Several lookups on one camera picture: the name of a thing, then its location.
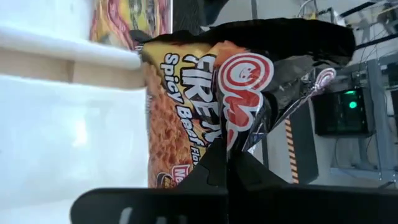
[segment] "yellow and black striped tape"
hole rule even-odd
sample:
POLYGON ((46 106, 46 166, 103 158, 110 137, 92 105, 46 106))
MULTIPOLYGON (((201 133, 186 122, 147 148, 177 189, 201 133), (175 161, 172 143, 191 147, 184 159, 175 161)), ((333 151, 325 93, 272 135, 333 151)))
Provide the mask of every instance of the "yellow and black striped tape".
POLYGON ((292 171, 293 183, 298 184, 299 173, 297 172, 297 161, 296 161, 296 154, 294 151, 292 125, 290 123, 290 118, 285 119, 285 129, 286 129, 287 148, 289 150, 290 170, 292 171))

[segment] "floor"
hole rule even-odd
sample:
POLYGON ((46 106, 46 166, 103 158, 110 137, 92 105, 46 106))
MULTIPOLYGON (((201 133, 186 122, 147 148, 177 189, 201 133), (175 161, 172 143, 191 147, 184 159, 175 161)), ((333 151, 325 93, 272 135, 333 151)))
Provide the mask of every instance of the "floor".
MULTIPOLYGON (((330 1, 322 0, 320 1, 321 7, 329 7, 330 1)), ((348 10, 351 7, 361 4, 358 1, 347 1, 343 5, 339 5, 338 9, 340 12, 348 10)), ((240 0, 230 0, 227 5, 221 11, 221 14, 215 25, 222 24, 229 21, 241 21, 252 19, 253 16, 257 16, 260 19, 268 19, 273 17, 294 17, 297 15, 300 9, 300 1, 297 0, 280 0, 278 4, 274 4, 272 1, 240 1, 240 0)), ((385 46, 378 46, 380 50, 385 49, 385 46)), ((356 52, 354 59, 360 61, 359 56, 363 52, 356 52)), ((391 103, 388 103, 389 113, 394 113, 392 111, 391 103)), ((383 184, 383 181, 378 179, 363 179, 353 177, 347 174, 331 174, 330 167, 332 162, 335 160, 335 156, 339 161, 340 166, 349 167, 353 162, 353 154, 355 155, 358 147, 357 139, 344 139, 339 140, 336 146, 336 139, 326 139, 319 137, 314 134, 315 147, 317 152, 317 161, 319 168, 319 177, 314 180, 312 184, 317 185, 338 185, 338 186, 355 186, 355 187, 378 187, 383 184)), ((369 144, 369 157, 370 160, 376 160, 376 148, 375 139, 367 139, 371 141, 369 144)), ((285 179, 288 182, 292 182, 292 173, 290 171, 289 165, 289 153, 287 150, 287 142, 285 138, 285 128, 281 124, 276 127, 271 133, 269 133, 268 138, 268 156, 269 156, 269 167, 275 174, 285 179)), ((262 161, 262 150, 261 145, 256 146, 254 155, 262 161)))

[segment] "plastic wrapper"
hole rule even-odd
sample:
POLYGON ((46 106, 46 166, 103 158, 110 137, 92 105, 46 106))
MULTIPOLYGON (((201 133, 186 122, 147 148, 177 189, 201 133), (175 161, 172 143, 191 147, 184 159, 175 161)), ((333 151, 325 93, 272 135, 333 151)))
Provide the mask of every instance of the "plastic wrapper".
POLYGON ((130 30, 151 37, 172 31, 172 0, 96 0, 90 40, 134 49, 130 30))
POLYGON ((232 22, 143 41, 149 187, 176 186, 214 138, 229 153, 252 148, 320 93, 354 46, 351 30, 303 19, 232 22))

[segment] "green indicator light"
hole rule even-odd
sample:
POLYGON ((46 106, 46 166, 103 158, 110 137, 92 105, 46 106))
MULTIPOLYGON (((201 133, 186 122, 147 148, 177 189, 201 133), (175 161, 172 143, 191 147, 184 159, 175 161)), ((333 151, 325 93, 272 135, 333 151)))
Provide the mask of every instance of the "green indicator light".
POLYGON ((344 94, 355 94, 355 91, 354 91, 354 90, 347 91, 347 92, 345 92, 344 94))
POLYGON ((355 107, 357 106, 357 104, 356 104, 356 102, 351 102, 351 103, 349 103, 349 107, 351 108, 351 109, 354 109, 355 107))

